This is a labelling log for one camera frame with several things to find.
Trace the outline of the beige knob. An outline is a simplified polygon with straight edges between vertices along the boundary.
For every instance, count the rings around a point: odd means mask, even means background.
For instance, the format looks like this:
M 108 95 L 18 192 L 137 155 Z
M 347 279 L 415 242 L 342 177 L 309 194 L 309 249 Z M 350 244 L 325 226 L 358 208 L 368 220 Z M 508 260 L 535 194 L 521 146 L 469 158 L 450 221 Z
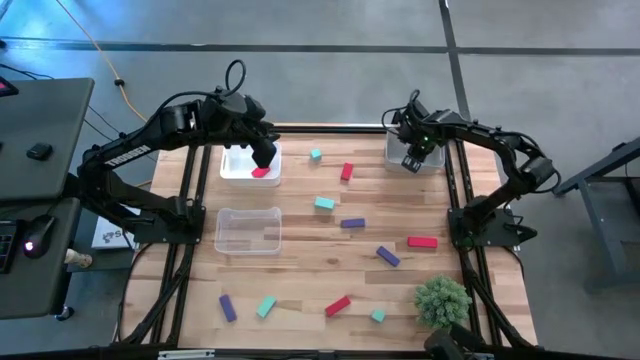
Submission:
M 71 248 L 66 250 L 64 263 L 66 265 L 78 266 L 80 268 L 89 268 L 93 263 L 91 255 L 79 253 Z

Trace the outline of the white printed paper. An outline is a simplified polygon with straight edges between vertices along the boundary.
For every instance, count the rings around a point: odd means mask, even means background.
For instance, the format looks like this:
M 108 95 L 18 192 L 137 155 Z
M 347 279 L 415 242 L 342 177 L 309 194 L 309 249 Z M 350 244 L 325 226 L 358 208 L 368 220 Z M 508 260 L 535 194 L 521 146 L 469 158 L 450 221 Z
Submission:
M 94 231 L 91 248 L 97 250 L 136 248 L 135 235 L 123 231 L 103 217 L 98 217 Z

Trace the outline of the small black device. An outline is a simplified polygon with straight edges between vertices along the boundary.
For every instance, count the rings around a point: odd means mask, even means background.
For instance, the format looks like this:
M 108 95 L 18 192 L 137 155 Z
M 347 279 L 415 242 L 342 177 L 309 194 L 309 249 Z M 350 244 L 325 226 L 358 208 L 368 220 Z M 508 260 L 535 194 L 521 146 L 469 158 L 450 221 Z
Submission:
M 53 152 L 54 148 L 51 144 L 39 142 L 26 151 L 26 156 L 36 161 L 47 161 Z

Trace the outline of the white plastic bin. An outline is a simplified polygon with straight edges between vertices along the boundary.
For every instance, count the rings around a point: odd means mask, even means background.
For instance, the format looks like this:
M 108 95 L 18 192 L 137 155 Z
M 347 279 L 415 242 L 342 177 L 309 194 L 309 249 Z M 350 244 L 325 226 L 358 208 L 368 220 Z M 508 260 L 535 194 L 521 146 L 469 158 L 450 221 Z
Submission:
M 281 181 L 282 147 L 275 142 L 276 155 L 270 163 L 270 170 L 263 177 L 254 177 L 252 172 L 257 168 L 252 159 L 253 150 L 247 146 L 241 148 L 233 145 L 223 149 L 220 165 L 220 177 L 229 185 L 236 187 L 277 187 Z

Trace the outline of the person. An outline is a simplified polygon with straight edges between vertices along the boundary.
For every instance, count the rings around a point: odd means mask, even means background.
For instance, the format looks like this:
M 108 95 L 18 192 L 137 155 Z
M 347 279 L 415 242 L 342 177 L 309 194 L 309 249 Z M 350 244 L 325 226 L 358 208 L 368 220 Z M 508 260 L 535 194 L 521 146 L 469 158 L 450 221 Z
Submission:
M 469 353 L 485 345 L 484 340 L 458 323 L 434 331 L 424 342 L 432 360 L 467 360 Z

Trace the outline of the clear plastic bin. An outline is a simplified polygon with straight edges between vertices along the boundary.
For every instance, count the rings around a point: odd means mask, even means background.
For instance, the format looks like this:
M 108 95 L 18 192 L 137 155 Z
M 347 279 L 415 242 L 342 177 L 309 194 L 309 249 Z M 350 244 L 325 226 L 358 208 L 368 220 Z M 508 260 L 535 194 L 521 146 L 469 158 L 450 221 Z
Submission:
M 282 250 L 282 212 L 220 209 L 216 219 L 215 249 L 226 255 L 277 255 Z

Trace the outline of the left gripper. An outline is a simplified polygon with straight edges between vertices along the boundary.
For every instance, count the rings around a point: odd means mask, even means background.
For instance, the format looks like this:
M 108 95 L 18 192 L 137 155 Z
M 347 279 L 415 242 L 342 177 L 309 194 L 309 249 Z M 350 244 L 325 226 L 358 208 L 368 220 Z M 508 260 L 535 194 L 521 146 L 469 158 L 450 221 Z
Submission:
M 277 146 L 273 143 L 280 138 L 280 134 L 273 130 L 274 124 L 264 119 L 266 110 L 262 104 L 255 99 L 245 99 L 246 112 L 244 113 L 241 126 L 247 136 L 253 153 L 251 155 L 258 168 L 269 168 L 271 162 L 277 154 Z M 267 142 L 264 150 L 262 143 Z

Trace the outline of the black computer mouse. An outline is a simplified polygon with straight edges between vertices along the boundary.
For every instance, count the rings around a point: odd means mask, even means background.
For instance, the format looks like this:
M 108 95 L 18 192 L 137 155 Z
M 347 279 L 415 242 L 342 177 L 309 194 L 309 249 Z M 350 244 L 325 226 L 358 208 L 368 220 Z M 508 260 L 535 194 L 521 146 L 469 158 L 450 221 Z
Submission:
M 22 237 L 23 254 L 30 259 L 42 257 L 51 244 L 51 233 L 56 219 L 43 214 L 29 222 Z

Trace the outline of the black aluminium table frame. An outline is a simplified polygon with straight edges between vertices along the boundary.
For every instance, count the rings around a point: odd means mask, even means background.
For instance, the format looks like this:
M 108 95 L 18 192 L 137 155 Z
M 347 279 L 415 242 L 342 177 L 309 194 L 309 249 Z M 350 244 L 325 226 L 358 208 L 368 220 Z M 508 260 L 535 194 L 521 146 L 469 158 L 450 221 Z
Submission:
M 207 181 L 189 181 L 207 215 L 194 247 L 185 292 L 165 310 L 161 335 L 179 327 L 178 348 L 242 350 L 251 357 L 334 356 L 345 360 L 422 359 L 429 330 L 417 321 L 415 288 L 439 274 L 459 278 L 447 211 L 468 193 L 486 195 L 500 185 L 500 164 L 487 149 L 468 144 L 451 152 L 452 170 L 419 176 L 387 171 L 385 134 L 364 124 L 286 124 L 281 128 L 283 172 L 273 188 L 240 188 L 220 177 L 222 151 L 186 149 L 159 155 L 151 189 L 168 196 L 184 184 L 187 162 L 206 167 Z M 312 149 L 322 158 L 313 161 Z M 345 162 L 354 165 L 340 179 Z M 335 201 L 314 207 L 316 196 Z M 282 211 L 282 250 L 277 255 L 225 255 L 214 247 L 220 209 Z M 344 219 L 366 226 L 345 229 Z M 436 249 L 411 248 L 409 236 L 436 237 Z M 376 254 L 384 246 L 400 260 L 391 266 Z M 237 320 L 227 322 L 219 297 L 230 296 Z M 347 295 L 351 304 L 327 317 L 325 308 Z M 266 318 L 256 314 L 265 296 L 276 304 Z M 374 310 L 386 313 L 382 323 Z

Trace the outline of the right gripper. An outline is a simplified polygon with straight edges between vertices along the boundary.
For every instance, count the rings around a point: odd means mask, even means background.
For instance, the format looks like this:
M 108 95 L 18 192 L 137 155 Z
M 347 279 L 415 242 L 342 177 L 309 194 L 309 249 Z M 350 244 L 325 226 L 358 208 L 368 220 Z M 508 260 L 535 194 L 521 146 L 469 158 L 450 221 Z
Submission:
M 406 112 L 397 113 L 397 138 L 407 146 L 407 154 L 401 165 L 417 174 L 422 163 L 415 161 L 410 155 L 429 155 L 440 146 L 435 139 L 435 133 L 423 126 L 418 118 L 409 116 Z

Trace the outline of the green artificial plant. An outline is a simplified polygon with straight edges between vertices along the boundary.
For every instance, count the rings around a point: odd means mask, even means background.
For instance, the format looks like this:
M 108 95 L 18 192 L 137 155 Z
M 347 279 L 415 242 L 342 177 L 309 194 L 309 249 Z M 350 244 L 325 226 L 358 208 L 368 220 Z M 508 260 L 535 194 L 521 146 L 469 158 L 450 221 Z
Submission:
M 463 323 L 471 304 L 465 287 L 449 276 L 437 275 L 415 288 L 416 321 L 431 329 Z

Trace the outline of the black backlit keyboard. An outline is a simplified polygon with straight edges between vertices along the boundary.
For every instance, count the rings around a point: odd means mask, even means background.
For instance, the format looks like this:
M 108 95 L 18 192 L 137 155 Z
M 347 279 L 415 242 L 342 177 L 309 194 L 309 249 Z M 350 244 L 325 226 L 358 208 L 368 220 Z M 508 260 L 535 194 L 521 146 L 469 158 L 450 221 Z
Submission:
M 0 220 L 0 274 L 10 272 L 21 230 L 21 220 Z

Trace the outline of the dark grey desk surface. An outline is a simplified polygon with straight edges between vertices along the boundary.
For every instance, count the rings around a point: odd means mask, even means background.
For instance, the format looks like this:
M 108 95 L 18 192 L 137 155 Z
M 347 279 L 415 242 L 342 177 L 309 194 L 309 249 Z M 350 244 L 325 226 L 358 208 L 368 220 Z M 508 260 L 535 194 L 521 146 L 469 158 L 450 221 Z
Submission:
M 0 202 L 59 196 L 94 88 L 91 78 L 22 80 L 19 94 L 0 97 Z M 53 146 L 47 161 L 26 156 L 34 144 Z
M 22 221 L 10 272 L 0 274 L 0 320 L 62 312 L 69 283 L 64 259 L 75 237 L 80 210 L 76 198 L 0 206 L 0 220 Z M 42 257 L 30 259 L 23 254 L 23 233 L 30 221 L 43 214 L 56 219 L 51 244 Z

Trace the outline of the grey metal stand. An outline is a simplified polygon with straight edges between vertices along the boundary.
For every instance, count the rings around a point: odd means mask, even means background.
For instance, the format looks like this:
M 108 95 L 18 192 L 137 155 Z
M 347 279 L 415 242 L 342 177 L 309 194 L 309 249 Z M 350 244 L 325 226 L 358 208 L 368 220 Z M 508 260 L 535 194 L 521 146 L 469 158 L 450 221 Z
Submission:
M 591 226 L 604 253 L 605 274 L 585 284 L 588 292 L 640 284 L 625 248 L 640 246 L 640 176 L 613 176 L 640 160 L 640 136 L 614 147 L 604 158 L 570 177 L 553 191 L 557 197 L 580 192 Z

